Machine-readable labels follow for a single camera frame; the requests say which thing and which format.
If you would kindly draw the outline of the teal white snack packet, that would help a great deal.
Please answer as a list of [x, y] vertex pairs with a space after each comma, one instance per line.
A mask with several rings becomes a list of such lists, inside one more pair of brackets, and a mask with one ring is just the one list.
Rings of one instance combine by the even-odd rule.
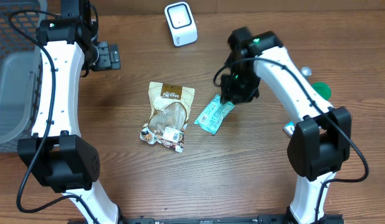
[[216, 95], [197, 117], [194, 124], [203, 130], [215, 135], [219, 130], [224, 118], [234, 109], [231, 102], [221, 103], [221, 96]]

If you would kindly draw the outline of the teal small carton box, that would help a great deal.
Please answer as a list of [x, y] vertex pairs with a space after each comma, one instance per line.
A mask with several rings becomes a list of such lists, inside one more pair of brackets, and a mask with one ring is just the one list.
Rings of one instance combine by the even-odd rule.
[[295, 131], [295, 125], [293, 121], [288, 122], [284, 127], [283, 130], [292, 137], [294, 131]]

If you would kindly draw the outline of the clear plastic container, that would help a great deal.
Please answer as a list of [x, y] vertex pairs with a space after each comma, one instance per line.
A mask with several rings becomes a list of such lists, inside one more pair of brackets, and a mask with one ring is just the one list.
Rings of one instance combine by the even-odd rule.
[[312, 70], [310, 67], [302, 67], [300, 70], [301, 74], [305, 77], [308, 78], [312, 75]]

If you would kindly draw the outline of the brown Pantree snack packet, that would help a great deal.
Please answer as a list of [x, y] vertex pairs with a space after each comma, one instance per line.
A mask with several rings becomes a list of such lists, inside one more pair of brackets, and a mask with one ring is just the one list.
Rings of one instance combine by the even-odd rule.
[[162, 135], [166, 128], [184, 132], [189, 121], [195, 89], [173, 84], [150, 82], [148, 96], [150, 131]]

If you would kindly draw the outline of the green lid spice jar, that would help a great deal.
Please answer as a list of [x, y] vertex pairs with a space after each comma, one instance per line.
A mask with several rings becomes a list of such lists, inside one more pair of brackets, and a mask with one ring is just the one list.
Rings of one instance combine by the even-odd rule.
[[313, 83], [312, 88], [325, 100], [329, 100], [331, 97], [331, 88], [324, 82]]

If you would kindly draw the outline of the brown white snack wrapper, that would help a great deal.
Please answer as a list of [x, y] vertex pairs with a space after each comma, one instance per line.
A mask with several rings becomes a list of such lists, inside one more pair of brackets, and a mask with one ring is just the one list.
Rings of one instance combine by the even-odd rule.
[[150, 131], [148, 125], [145, 124], [140, 131], [140, 139], [148, 144], [162, 144], [178, 153], [182, 153], [184, 149], [184, 132], [187, 124], [181, 130], [166, 127], [160, 134], [159, 131]]

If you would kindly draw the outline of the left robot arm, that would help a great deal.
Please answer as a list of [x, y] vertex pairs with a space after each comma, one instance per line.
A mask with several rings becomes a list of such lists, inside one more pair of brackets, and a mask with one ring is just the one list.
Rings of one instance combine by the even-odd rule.
[[98, 151], [83, 140], [78, 124], [79, 81], [90, 72], [118, 70], [118, 47], [98, 40], [98, 13], [89, 1], [62, 1], [47, 13], [32, 42], [39, 48], [42, 86], [31, 136], [17, 153], [44, 187], [69, 199], [85, 223], [122, 223], [120, 208], [99, 181]]

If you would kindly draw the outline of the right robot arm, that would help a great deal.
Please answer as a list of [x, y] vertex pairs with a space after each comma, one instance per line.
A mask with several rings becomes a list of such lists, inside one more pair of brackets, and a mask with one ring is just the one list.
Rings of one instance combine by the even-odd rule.
[[253, 36], [248, 28], [233, 30], [225, 62], [230, 74], [221, 79], [221, 101], [235, 105], [259, 97], [265, 82], [295, 125], [287, 147], [288, 160], [297, 173], [295, 195], [284, 216], [260, 215], [259, 222], [343, 223], [341, 215], [323, 211], [330, 180], [349, 158], [351, 115], [334, 108], [308, 83], [287, 48], [274, 32]]

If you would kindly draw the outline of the white barcode scanner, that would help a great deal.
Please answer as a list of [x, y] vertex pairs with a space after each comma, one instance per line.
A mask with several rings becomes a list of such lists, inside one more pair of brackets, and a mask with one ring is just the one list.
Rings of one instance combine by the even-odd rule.
[[167, 5], [164, 14], [175, 47], [182, 47], [197, 41], [196, 22], [187, 2], [181, 1]]

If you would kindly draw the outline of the grey plastic mesh basket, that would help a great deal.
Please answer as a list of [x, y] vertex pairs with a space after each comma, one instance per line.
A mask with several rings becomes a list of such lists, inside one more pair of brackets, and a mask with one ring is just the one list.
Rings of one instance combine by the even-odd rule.
[[16, 152], [36, 120], [42, 83], [40, 48], [34, 37], [46, 11], [45, 0], [0, 1], [0, 152]]

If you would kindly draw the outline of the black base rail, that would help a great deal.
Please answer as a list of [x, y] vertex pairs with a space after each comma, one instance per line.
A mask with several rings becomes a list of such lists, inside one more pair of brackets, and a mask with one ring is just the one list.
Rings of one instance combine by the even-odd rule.
[[285, 215], [259, 215], [258, 217], [230, 217], [230, 218], [187, 218], [155, 220], [153, 218], [124, 218], [122, 224], [283, 224], [290, 223]]

